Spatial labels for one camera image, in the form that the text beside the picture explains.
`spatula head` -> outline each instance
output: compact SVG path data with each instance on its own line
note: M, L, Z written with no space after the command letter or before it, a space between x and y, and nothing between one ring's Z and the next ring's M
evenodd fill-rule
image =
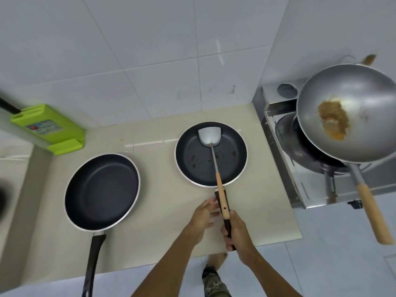
M221 128L220 127L206 127L198 130L199 139L201 143L207 147L216 146L221 140Z

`silver wok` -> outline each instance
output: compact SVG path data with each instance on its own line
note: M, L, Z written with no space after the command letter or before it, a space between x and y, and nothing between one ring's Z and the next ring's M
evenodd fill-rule
M339 102L349 124L343 139L324 129L319 105ZM351 169L377 241L393 238L358 163L382 159L396 151L396 84L385 74L361 64L326 68L306 81L297 100L297 117L306 137L322 152Z

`hand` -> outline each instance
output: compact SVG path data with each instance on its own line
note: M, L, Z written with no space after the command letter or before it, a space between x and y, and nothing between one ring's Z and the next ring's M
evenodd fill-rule
M185 231L193 236L195 245L204 237L205 229L214 226L214 223L209 222L209 219L220 215L219 211L213 212L218 208L220 205L217 203L216 197L213 197L205 200L195 209L190 222L185 227Z
M245 222L233 210L230 210L230 222L232 239L227 237L228 231L225 229L225 226L223 225L221 228L226 249L232 251L232 245L234 245L241 262L248 265L250 260L257 255L258 251L251 241Z

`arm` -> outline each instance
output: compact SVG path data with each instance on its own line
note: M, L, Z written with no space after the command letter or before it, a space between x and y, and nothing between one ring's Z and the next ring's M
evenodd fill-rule
M191 252L202 240L205 229L213 227L209 219L220 214L220 212L212 212L218 208L216 198L206 200L196 208L191 221L131 297L177 297L179 295Z
M227 250L232 250L235 245L241 262L247 265L268 297L288 296L301 297L293 287L280 274L271 267L270 264L261 256L251 241L245 222L235 211L230 211L231 236L227 237L227 230L223 226L221 229L224 235Z

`pan rim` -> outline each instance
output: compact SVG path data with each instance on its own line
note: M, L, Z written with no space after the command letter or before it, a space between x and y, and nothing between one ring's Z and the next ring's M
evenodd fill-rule
M361 64L361 63L340 63L340 64L334 64L334 65L332 65L332 66L328 66L327 68L324 68L324 69L320 70L320 71L317 72L317 73L314 73L312 76L310 76L310 77L304 82L304 84L302 85L302 87L301 87L301 89L300 89L298 95L296 96L296 99L297 99L297 103L296 103L297 119L298 119L300 128L301 128L301 130L303 131L304 135L307 137L307 139L308 139L316 148L318 148L318 149L319 149L320 151L322 151L324 154L329 155L330 157L335 158L335 159L338 159L339 161L341 161L341 162L343 162L343 163L347 163L347 164L367 164L367 163L372 163L372 162L374 162L374 161L384 159L385 157L388 157L389 155L393 154L393 152L392 152L392 153L388 154L387 156L381 157L381 158L376 159L376 160L369 160L369 161L350 161L350 160L345 160L345 159L341 159L341 158L339 158L339 157L335 157L335 156L329 154L328 152L324 151L322 148L318 147L318 145L316 145L316 144L310 139L310 137L305 133L304 127L303 127L303 126L301 125L301 123L300 123L300 114L299 114L299 110L298 110L301 91L304 89L305 85L306 85L314 76L316 76L317 74L321 73L322 71L325 71L325 70L330 69L330 68L334 68L334 67L336 67L336 66L363 66L363 67L365 67L365 68L369 68L369 69L375 70L375 71L379 72L380 74L384 75L385 77L391 79L393 82L395 82L392 78L390 78L390 77L389 77L387 74L385 74L384 72L382 72L382 71L380 71L380 70L378 70L378 69L376 69L376 68L373 68L372 66L366 66L366 65Z
M194 127L195 125L198 125L198 124L201 124L201 123L219 123L219 124L226 125L226 126L230 127L231 129L233 129L237 134L239 134L239 136L240 136L241 139L243 140L243 142L244 142L244 144L245 144L245 148L246 148L246 161L245 161L245 165L244 165L243 169L241 170L241 172L237 175L237 177L235 177L233 180L231 180L231 181L229 181L229 182L227 182L227 183L224 183L223 186L226 186L226 185L228 185L228 184L230 184L230 183L233 183L233 182L234 182L235 180L237 180L237 179L241 176L241 174L245 171L246 165L248 164L249 151L248 151L248 145L246 144L246 141L245 141L244 137L243 137L234 127L232 127L232 126L230 126L230 125L228 125L228 124L226 124L226 123L223 123L223 122L219 122L219 121L204 121L204 122L199 122L199 123L196 123L196 124L194 124L194 125L191 125L191 126L188 127L186 130L183 131L183 133L182 133L182 134L179 136L179 138L177 139L177 142L176 142L176 145L175 145L175 150L174 150L174 152L173 152L173 157L175 158L175 163L176 163L177 169L178 169L179 172L184 176L185 179L187 179L188 181L190 181L191 183L193 183L193 184L195 184L195 185L201 186L201 187L203 187L203 188L214 188L214 189L217 188L217 185L214 185L214 186L212 186L212 185L203 185L203 184L196 183L195 181L192 181L191 179L189 179L189 178L183 173L183 171L181 171L179 165L177 164L176 149L177 149L177 144L179 143L180 138L181 138L181 137L183 136L183 134L184 134L187 130L189 130L191 127Z
M95 229L95 230L85 229L85 228L82 228L82 227L78 226L77 224L75 224L75 223L70 219L69 215L67 214L67 211L66 211L66 192L67 192L67 188L69 187L69 184L70 184L72 178L73 178L74 175L77 173L77 171L79 171L87 162L93 160L94 158L103 156L103 155L118 155L118 156L122 156L122 157L128 159L128 160L133 164L133 166L134 166L135 169L136 169L136 172L137 172L137 179L138 179L138 182L139 182L139 184L137 185L136 198L135 198L135 200L133 201L133 203L132 203L132 205L130 206L130 208L128 209L128 211L127 211L120 219L118 219L118 221L117 221L116 223L113 223L113 224L111 224L110 226L107 226L107 227L102 228L102 229ZM129 157L127 157L126 155L123 155L123 154L121 154L121 153L113 153L113 152L102 153L102 154L96 155L96 156L94 156L94 157L92 157L92 158L86 160L83 164L81 164L81 165L78 167L78 169L76 169L76 171L73 173L72 177L70 177L69 181L67 182L67 186L66 186L65 193L64 193L64 198L63 198L63 210L65 211L66 217L67 217L67 219L69 220L69 222L70 222L74 227L76 227L77 229L80 229L80 230L82 230L82 231L87 231L87 232L93 232L93 233L95 233L95 232L101 232L101 231L110 229L110 228L112 228L113 226L117 225L117 224L118 224L119 222L121 222L122 220L124 220L124 218L130 213L130 211L132 210L132 208L135 206L136 201L137 201L137 199L138 199L138 197L139 197L139 193L140 193L140 184L141 184L141 181L140 181L140 173L139 173L139 170L137 169L137 166L136 166L136 164L133 162L133 160L130 159Z

